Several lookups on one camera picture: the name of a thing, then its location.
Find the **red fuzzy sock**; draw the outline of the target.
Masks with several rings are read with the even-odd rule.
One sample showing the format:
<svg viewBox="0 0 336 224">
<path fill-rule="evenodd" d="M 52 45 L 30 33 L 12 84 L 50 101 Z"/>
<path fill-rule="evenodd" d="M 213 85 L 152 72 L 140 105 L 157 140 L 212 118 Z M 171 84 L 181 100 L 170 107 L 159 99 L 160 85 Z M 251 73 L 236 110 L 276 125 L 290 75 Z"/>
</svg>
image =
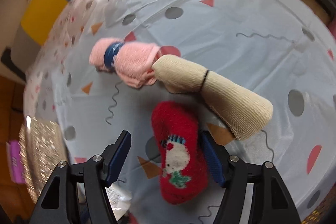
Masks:
<svg viewBox="0 0 336 224">
<path fill-rule="evenodd" d="M 198 145 L 198 116 L 189 106 L 166 101 L 157 104 L 151 126 L 161 155 L 159 184 L 163 199 L 185 203 L 209 184 L 207 164 Z"/>
</svg>

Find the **cleaning wipes white pack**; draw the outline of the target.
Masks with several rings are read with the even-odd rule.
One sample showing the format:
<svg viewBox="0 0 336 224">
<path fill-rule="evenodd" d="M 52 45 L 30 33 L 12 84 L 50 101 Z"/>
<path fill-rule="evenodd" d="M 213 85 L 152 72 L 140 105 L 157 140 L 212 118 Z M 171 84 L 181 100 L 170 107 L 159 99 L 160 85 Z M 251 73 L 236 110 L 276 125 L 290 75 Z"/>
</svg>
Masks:
<svg viewBox="0 0 336 224">
<path fill-rule="evenodd" d="M 105 188 L 116 220 L 120 220 L 131 206 L 133 196 L 131 192 L 123 189 L 117 183 L 113 183 L 109 188 Z"/>
</svg>

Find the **beige cloth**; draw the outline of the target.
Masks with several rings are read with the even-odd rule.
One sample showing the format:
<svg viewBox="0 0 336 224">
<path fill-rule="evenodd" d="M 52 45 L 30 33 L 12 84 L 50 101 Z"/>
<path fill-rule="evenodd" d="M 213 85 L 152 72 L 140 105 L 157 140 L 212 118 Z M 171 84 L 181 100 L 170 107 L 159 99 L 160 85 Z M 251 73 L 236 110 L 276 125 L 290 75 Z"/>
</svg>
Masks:
<svg viewBox="0 0 336 224">
<path fill-rule="evenodd" d="M 198 93 L 238 140 L 246 140 L 272 119 L 272 103 L 231 80 L 175 55 L 152 65 L 155 78 L 171 93 Z"/>
</svg>

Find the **purple tissue box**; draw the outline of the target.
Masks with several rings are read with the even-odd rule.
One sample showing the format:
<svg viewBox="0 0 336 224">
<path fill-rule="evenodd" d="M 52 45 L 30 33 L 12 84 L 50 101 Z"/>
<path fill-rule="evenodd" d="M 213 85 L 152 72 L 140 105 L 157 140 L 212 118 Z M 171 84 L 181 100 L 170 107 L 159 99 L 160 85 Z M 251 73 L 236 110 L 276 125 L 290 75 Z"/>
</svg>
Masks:
<svg viewBox="0 0 336 224">
<path fill-rule="evenodd" d="M 6 143 L 7 162 L 12 182 L 25 184 L 24 166 L 21 161 L 21 148 L 17 140 Z"/>
</svg>

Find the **grey yellow blue chair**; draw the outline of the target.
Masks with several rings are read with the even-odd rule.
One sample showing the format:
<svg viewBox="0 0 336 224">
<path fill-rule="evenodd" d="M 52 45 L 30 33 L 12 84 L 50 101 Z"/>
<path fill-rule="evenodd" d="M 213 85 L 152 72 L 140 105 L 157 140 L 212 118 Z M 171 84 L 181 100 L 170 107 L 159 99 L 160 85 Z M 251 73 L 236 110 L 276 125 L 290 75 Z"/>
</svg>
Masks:
<svg viewBox="0 0 336 224">
<path fill-rule="evenodd" d="M 48 38 L 56 19 L 70 0 L 31 0 L 21 18 L 14 43 L 9 49 L 10 61 L 4 64 L 17 75 L 33 64 Z"/>
</svg>

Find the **pink towel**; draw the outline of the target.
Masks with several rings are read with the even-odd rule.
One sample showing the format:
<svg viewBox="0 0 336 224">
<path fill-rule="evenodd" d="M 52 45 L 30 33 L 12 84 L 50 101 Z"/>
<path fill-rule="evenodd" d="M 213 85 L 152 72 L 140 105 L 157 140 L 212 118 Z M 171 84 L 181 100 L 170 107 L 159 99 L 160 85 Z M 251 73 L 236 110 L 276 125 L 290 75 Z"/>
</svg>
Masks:
<svg viewBox="0 0 336 224">
<path fill-rule="evenodd" d="M 157 79 L 152 65 L 159 50 L 154 43 L 103 38 L 93 46 L 89 63 L 101 71 L 114 71 L 127 86 L 139 89 L 155 84 Z"/>
</svg>

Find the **patterned white tablecloth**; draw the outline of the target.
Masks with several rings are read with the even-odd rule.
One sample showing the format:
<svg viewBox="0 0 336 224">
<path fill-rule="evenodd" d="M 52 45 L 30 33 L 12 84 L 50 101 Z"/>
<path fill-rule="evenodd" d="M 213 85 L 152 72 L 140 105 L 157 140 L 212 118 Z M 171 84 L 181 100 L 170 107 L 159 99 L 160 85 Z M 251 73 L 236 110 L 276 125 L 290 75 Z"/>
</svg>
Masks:
<svg viewBox="0 0 336 224">
<path fill-rule="evenodd" d="M 155 83 L 131 88 L 89 63 L 101 38 L 179 50 L 154 62 Z M 28 74 L 24 113 L 58 122 L 70 161 L 132 136 L 120 186 L 138 223 L 211 223 L 223 196 L 213 182 L 181 205 L 166 202 L 151 114 L 175 101 L 199 125 L 236 139 L 247 162 L 271 161 L 306 218 L 335 183 L 335 38 L 300 0 L 71 0 Z"/>
</svg>

